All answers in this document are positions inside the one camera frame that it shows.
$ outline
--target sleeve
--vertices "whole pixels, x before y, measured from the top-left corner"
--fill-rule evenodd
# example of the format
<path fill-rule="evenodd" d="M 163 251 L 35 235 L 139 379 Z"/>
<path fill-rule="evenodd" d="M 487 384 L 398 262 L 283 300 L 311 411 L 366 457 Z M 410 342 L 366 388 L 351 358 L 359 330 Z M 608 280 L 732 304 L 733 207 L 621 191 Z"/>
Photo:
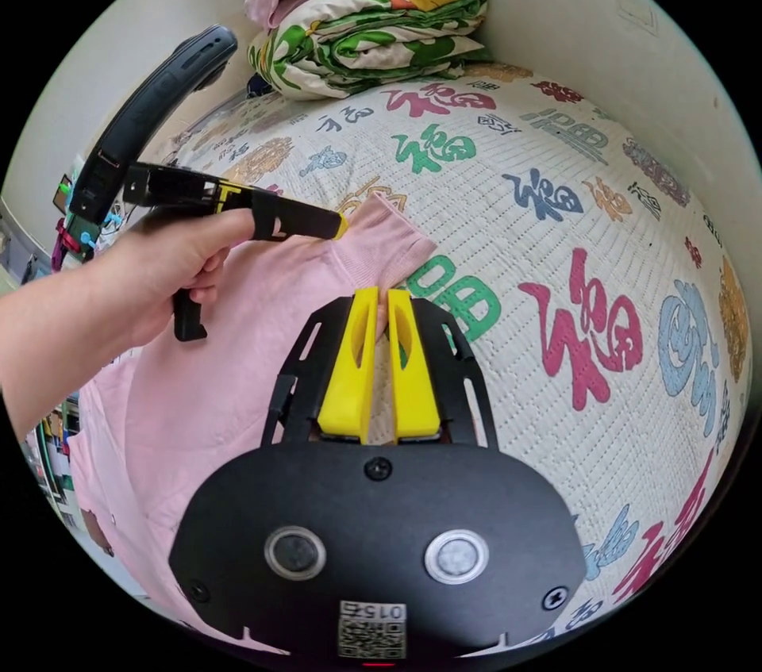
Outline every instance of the sleeve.
<path fill-rule="evenodd" d="M 356 288 L 377 286 L 383 296 L 414 273 L 437 245 L 381 194 L 368 196 L 332 244 Z"/>

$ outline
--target screw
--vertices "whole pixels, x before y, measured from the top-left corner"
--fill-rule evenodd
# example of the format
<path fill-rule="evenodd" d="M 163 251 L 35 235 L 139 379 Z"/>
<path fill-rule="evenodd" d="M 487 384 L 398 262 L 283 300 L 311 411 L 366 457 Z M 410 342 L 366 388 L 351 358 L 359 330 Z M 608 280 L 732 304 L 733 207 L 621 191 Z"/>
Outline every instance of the screw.
<path fill-rule="evenodd" d="M 206 603 L 209 600 L 209 590 L 197 579 L 190 581 L 190 598 L 196 603 Z"/>
<path fill-rule="evenodd" d="M 391 476 L 391 462 L 386 458 L 371 458 L 365 464 L 365 475 L 374 482 L 382 482 Z"/>
<path fill-rule="evenodd" d="M 565 587 L 554 587 L 542 599 L 542 608 L 545 611 L 555 611 L 564 605 L 568 597 L 569 591 Z"/>

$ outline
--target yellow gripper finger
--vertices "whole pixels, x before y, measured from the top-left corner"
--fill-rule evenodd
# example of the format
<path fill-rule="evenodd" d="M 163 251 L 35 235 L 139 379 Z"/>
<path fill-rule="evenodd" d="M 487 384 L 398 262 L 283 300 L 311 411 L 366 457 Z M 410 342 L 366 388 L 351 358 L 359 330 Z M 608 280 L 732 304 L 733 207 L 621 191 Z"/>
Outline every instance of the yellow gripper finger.
<path fill-rule="evenodd" d="M 368 443 L 373 398 L 375 322 L 379 290 L 355 292 L 336 364 L 317 417 L 324 434 L 356 437 Z"/>
<path fill-rule="evenodd" d="M 439 411 L 408 291 L 389 292 L 389 343 L 394 439 L 435 436 Z"/>

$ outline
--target finger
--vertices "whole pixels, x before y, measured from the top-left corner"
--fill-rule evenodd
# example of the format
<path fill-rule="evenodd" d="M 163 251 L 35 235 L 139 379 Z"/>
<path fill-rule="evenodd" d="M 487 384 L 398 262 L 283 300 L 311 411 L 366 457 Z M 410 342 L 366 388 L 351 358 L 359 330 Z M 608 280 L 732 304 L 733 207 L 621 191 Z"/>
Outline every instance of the finger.
<path fill-rule="evenodd" d="M 222 280 L 222 265 L 215 267 L 214 270 L 207 272 L 202 270 L 190 283 L 185 286 L 187 289 L 209 289 L 212 286 L 219 285 Z"/>
<path fill-rule="evenodd" d="M 198 305 L 213 305 L 217 301 L 217 287 L 209 289 L 191 289 L 190 300 Z"/>
<path fill-rule="evenodd" d="M 254 216 L 250 209 L 231 209 L 202 217 L 189 228 L 189 239 L 205 257 L 229 246 L 242 244 L 253 235 Z"/>
<path fill-rule="evenodd" d="M 230 247 L 226 246 L 224 249 L 220 249 L 217 254 L 212 255 L 208 258 L 206 261 L 206 264 L 204 265 L 204 270 L 209 272 L 214 270 L 216 267 L 219 267 L 220 265 L 225 263 L 225 260 L 228 259 L 228 254 L 230 253 Z"/>

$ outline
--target hand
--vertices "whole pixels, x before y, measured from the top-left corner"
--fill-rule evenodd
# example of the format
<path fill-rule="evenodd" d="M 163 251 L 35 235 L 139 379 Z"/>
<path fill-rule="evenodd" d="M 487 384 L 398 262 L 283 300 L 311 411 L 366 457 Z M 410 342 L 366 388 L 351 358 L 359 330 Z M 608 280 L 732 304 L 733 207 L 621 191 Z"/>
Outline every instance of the hand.
<path fill-rule="evenodd" d="M 201 305 L 217 300 L 217 285 L 230 249 L 254 235 L 248 209 L 177 220 L 144 217 L 90 263 L 98 268 L 129 331 L 125 349 L 153 341 L 172 317 L 172 296 L 190 289 Z"/>

